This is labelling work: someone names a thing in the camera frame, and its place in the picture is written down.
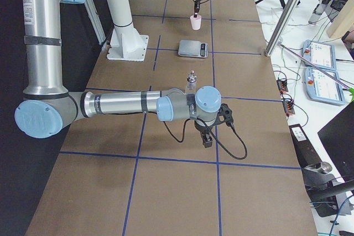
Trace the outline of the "pink plastic cup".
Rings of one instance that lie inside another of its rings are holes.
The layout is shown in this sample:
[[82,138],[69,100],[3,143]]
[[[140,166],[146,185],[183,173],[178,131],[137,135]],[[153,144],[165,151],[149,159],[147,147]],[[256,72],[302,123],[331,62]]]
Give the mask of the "pink plastic cup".
[[202,21],[202,16],[197,14],[197,15],[192,15],[190,17],[191,21],[191,27],[193,30],[199,30],[201,28],[201,21]]

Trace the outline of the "clear glass sauce bottle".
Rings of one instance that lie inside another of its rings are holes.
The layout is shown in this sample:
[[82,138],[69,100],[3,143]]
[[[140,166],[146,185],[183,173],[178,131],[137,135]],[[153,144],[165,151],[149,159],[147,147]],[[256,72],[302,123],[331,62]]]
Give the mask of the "clear glass sauce bottle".
[[186,78],[185,93],[186,94],[191,94],[191,93],[195,94],[196,93],[196,84],[197,84],[197,75],[195,74],[194,70],[191,70]]

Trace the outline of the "silver digital kitchen scale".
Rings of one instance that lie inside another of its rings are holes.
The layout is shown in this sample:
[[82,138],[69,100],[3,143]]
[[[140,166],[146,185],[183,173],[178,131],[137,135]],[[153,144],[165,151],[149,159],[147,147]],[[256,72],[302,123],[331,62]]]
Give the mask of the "silver digital kitchen scale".
[[178,55],[182,57],[207,58],[209,47],[207,43],[197,40],[181,40]]

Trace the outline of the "white mounting pillar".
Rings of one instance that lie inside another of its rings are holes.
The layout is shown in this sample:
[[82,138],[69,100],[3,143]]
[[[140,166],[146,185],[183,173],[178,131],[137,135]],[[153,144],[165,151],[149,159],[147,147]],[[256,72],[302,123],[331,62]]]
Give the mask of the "white mounting pillar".
[[114,25],[107,58],[144,61],[149,36],[139,34],[134,27],[129,0],[107,0],[107,3]]

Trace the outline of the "lower blue teach pendant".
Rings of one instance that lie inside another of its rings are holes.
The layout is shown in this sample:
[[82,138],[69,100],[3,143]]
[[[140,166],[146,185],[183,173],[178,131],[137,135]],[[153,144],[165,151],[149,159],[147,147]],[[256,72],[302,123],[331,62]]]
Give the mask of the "lower blue teach pendant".
[[342,86],[321,71],[307,67],[305,69],[305,88],[310,100],[343,106],[346,104]]

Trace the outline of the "blue teach pendant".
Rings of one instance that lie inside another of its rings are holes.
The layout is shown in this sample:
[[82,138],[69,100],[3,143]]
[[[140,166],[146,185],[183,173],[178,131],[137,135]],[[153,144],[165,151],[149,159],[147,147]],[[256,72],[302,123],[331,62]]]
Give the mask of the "blue teach pendant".
[[335,47],[331,44],[305,40],[302,56],[322,69],[336,70]]
[[321,71],[307,67],[305,69],[305,88],[310,100],[343,106],[346,104],[342,86]]

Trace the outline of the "upper blue teach pendant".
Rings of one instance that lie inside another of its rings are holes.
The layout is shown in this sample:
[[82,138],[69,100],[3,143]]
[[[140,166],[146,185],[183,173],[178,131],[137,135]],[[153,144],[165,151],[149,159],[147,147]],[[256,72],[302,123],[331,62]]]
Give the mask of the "upper blue teach pendant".
[[322,69],[336,70],[335,47],[331,44],[305,40],[302,56]]

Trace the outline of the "metal rod green tip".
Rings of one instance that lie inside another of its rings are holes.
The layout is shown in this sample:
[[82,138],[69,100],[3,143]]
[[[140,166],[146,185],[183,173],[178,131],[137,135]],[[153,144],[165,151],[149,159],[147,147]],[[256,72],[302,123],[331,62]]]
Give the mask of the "metal rod green tip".
[[294,51],[292,51],[291,49],[289,49],[288,47],[286,47],[285,45],[283,45],[280,41],[277,42],[277,45],[279,45],[281,48],[285,49],[286,51],[290,52],[291,54],[297,56],[302,62],[304,62],[305,64],[317,69],[318,71],[322,72],[324,75],[328,76],[330,79],[334,80],[336,83],[338,83],[339,85],[341,85],[342,87],[344,87],[345,89],[347,89],[350,92],[350,95],[352,97],[351,102],[353,102],[354,97],[353,97],[353,88],[349,87],[348,85],[344,84],[342,81],[340,81],[339,79],[337,79],[334,76],[331,76],[330,74],[328,74],[327,72],[329,70],[326,69],[321,69],[318,66],[316,66],[315,64],[313,64],[312,62],[308,61],[306,58],[302,57],[301,55],[295,53]]

